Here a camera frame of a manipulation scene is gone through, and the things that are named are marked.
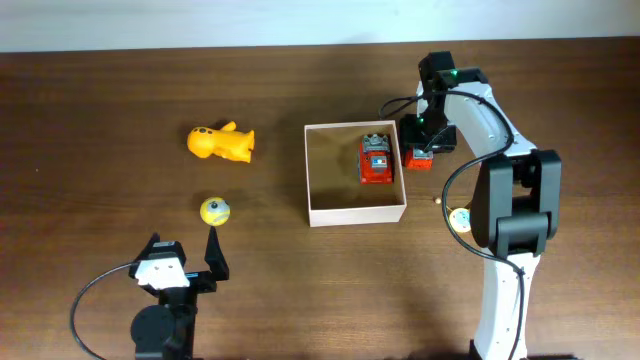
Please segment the red toy fire truck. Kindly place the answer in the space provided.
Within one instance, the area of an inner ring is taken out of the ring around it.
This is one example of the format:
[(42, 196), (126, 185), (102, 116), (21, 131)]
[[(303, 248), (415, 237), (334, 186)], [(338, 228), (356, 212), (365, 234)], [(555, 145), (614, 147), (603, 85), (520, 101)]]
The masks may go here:
[(364, 135), (358, 154), (358, 175), (362, 185), (393, 183), (391, 142), (388, 135)]

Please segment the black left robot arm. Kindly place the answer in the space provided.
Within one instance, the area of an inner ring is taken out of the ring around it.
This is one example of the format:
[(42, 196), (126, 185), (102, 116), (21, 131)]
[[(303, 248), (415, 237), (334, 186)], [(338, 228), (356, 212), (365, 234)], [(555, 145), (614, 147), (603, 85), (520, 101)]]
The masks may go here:
[(130, 334), (137, 359), (193, 357), (198, 296), (215, 292), (217, 284), (230, 277), (215, 227), (209, 229), (204, 261), (208, 270), (185, 271), (181, 243), (163, 242), (157, 233), (134, 259), (129, 277), (157, 299), (132, 320)]

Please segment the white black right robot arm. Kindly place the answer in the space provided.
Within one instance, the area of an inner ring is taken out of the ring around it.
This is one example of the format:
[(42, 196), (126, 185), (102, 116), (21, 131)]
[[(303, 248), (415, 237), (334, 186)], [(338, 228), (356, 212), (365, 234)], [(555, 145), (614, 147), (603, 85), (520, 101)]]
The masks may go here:
[(419, 74), (416, 94), (408, 100), (417, 104), (419, 118), (442, 117), (474, 154), (446, 183), (479, 168), (469, 209), (474, 242), (461, 244), (484, 260), (481, 317), (469, 356), (525, 359), (533, 276), (558, 228), (562, 161), (517, 131), (480, 69), (421, 67)]

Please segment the pink cardboard box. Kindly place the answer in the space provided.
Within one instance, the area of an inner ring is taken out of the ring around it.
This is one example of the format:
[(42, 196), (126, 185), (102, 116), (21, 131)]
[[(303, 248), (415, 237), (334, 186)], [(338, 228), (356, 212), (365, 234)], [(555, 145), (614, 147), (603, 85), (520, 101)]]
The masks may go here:
[[(362, 184), (359, 148), (366, 135), (386, 135), (390, 184)], [(396, 122), (378, 120), (304, 127), (307, 209), (312, 227), (398, 222), (407, 198)]]

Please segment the wooden rattle drum toy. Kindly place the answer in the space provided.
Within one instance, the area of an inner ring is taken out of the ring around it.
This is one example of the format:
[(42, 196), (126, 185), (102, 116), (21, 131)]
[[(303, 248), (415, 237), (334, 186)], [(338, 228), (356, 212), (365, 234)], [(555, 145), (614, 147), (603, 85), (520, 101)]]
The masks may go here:
[(468, 233), (471, 231), (471, 203), (462, 207), (445, 207), (447, 219), (452, 228), (457, 233)]

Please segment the yellow minion ball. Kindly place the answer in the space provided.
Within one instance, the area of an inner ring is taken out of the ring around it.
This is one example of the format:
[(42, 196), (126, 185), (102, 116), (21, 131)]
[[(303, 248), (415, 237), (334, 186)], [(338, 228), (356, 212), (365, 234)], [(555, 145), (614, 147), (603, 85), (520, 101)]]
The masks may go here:
[(221, 197), (210, 197), (200, 206), (200, 217), (209, 226), (224, 225), (231, 214), (229, 204)]

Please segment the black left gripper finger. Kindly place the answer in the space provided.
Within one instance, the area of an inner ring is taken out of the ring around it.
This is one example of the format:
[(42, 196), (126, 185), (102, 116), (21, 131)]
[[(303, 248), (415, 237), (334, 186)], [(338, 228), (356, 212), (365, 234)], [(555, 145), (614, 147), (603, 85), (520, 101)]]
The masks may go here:
[(150, 240), (147, 242), (147, 244), (143, 247), (143, 249), (137, 256), (137, 261), (140, 262), (140, 261), (146, 260), (149, 257), (149, 254), (152, 252), (154, 245), (159, 241), (160, 241), (159, 234), (153, 233), (151, 235)]
[(204, 260), (216, 280), (229, 279), (229, 267), (222, 253), (217, 231), (214, 226), (211, 226), (209, 230)]

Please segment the red toy truck grey front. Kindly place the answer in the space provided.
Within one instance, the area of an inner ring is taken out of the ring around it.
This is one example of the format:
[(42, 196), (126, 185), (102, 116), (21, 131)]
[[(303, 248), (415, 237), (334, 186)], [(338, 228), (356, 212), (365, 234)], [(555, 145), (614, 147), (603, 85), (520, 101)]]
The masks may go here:
[(410, 148), (403, 157), (403, 166), (409, 170), (430, 170), (433, 164), (433, 152), (420, 148)]

